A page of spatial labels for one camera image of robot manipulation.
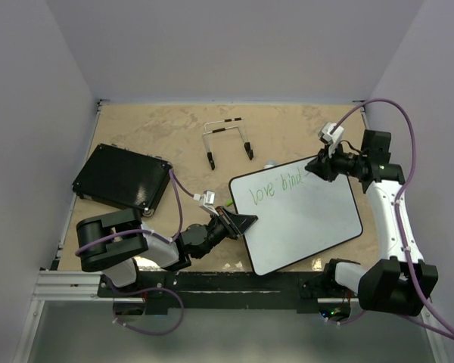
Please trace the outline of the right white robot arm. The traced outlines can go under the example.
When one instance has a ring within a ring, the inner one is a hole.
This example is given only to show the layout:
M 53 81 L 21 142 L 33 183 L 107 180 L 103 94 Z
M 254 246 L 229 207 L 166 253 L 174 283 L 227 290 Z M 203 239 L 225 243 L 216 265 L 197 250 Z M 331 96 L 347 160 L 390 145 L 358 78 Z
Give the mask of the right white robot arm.
M 344 130 L 327 123 L 319 133 L 324 147 L 307 163 L 307 172 L 332 182 L 338 175 L 356 178 L 375 218 L 380 259 L 370 268 L 331 259 L 322 274 L 322 289 L 332 297 L 346 290 L 364 310 L 415 317 L 438 281 L 438 271 L 424 262 L 406 212 L 402 167 L 390 162 L 389 132 L 366 130 L 359 150 L 344 151 Z

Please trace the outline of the white rectangular whiteboard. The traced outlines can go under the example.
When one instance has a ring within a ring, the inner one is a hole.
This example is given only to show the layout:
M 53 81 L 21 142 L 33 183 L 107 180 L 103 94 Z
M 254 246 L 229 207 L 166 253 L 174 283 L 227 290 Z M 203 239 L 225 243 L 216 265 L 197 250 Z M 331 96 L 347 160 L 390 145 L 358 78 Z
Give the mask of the white rectangular whiteboard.
M 307 172 L 310 158 L 239 175 L 229 191 L 239 214 L 257 221 L 244 235 L 250 264 L 267 275 L 336 247 L 363 232 L 349 179 Z

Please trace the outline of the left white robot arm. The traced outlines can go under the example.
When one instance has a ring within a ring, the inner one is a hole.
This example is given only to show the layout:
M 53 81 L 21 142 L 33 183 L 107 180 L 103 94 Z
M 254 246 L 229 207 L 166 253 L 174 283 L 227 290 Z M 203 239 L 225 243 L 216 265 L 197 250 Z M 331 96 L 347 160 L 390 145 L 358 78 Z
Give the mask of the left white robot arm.
M 141 289 L 135 257 L 154 262 L 166 271 L 178 271 L 202 259 L 224 239 L 237 240 L 258 220 L 255 215 L 237 214 L 218 206 L 210 221 L 193 224 L 176 237 L 164 237 L 150 229 L 135 209 L 120 210 L 88 219 L 76 225 L 84 272 L 101 272 L 124 296 Z

